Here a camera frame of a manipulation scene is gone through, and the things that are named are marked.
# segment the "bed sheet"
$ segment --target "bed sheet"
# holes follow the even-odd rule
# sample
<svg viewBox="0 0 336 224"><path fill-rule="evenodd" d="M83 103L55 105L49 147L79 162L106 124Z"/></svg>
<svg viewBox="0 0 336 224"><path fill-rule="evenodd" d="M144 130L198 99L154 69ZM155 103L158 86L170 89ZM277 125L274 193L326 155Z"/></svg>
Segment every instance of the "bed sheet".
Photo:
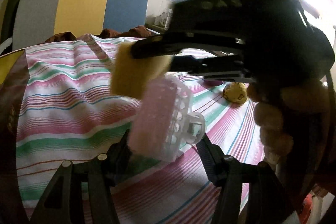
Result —
<svg viewBox="0 0 336 224"><path fill-rule="evenodd" d="M21 105L16 164L30 217L63 160L88 161L122 137L140 102L110 94L110 75L118 43L129 38L84 35L74 42L53 42L26 49L30 80ZM183 54L211 54L188 49ZM194 94L192 110L206 120L207 135L225 154L256 164L263 159L255 104L231 104L224 85L207 86L201 77L175 76ZM209 223L219 190L207 179L197 150L184 145L173 163L132 156L124 181L111 188L120 223ZM86 223L92 223L87 184L82 184ZM241 208L248 185L243 185Z"/></svg>

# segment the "yellow ball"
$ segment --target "yellow ball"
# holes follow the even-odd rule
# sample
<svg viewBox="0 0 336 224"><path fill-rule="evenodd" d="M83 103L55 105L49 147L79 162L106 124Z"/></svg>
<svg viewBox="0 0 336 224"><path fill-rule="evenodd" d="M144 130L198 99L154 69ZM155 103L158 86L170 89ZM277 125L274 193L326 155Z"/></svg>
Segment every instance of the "yellow ball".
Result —
<svg viewBox="0 0 336 224"><path fill-rule="evenodd" d="M223 97L232 103L244 104L247 100L245 84L238 82L227 84L223 90Z"/></svg>

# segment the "bed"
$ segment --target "bed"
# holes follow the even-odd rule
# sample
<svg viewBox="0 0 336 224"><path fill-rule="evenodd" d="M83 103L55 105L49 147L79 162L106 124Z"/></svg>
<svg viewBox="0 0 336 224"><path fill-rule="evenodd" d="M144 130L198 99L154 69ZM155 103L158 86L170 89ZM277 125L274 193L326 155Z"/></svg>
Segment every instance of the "bed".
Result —
<svg viewBox="0 0 336 224"><path fill-rule="evenodd" d="M83 35L74 42L26 48L29 80L17 124L16 169L28 217L64 160L89 161L106 152L131 127L140 102L110 95L110 75L118 44L131 38ZM210 53L187 49L196 57ZM225 154L241 162L263 160L255 104L239 106L198 76L175 73L194 94L193 111L206 120L207 135ZM122 183L113 187L120 223L209 223L219 190L207 179L195 147L183 145L173 163L133 155ZM92 223L87 184L82 184L86 223ZM248 198L243 185L241 208Z"/></svg>

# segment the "brown blanket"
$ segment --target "brown blanket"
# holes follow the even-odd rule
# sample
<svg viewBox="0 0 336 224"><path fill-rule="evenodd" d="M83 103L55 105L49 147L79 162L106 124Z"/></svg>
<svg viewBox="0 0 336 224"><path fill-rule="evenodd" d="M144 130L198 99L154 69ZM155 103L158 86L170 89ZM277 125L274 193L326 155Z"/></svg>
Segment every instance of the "brown blanket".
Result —
<svg viewBox="0 0 336 224"><path fill-rule="evenodd" d="M117 32L112 29L104 29L99 35L95 35L99 38L115 38L115 37L150 37L152 34L149 30L146 29L145 26L137 26L133 29L130 29L128 32ZM72 32L63 32L53 35L52 37L48 38L44 43L49 42L60 42L60 41L75 41L76 37L73 35Z"/></svg>

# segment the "yellow fabric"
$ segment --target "yellow fabric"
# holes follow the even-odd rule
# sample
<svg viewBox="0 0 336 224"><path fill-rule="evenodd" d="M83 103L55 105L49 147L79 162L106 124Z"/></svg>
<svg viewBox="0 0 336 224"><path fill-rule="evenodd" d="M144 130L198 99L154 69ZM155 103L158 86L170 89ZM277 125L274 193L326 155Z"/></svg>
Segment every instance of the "yellow fabric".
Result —
<svg viewBox="0 0 336 224"><path fill-rule="evenodd" d="M115 57L111 94L141 99L147 82L163 75L170 67L172 56L133 59L132 42L122 42Z"/></svg>
<svg viewBox="0 0 336 224"><path fill-rule="evenodd" d="M54 34L101 33L107 0L58 0Z"/></svg>
<svg viewBox="0 0 336 224"><path fill-rule="evenodd" d="M227 84L223 90L223 97L232 103L244 104L247 100L245 84L237 82Z"/></svg>
<svg viewBox="0 0 336 224"><path fill-rule="evenodd" d="M3 22L3 17L5 16L7 3L8 3L8 0L3 0L3 2L0 5L0 34L2 30L2 22Z"/></svg>
<svg viewBox="0 0 336 224"><path fill-rule="evenodd" d="M15 61L24 53L24 51L25 50L13 52L0 58L0 84L4 82Z"/></svg>

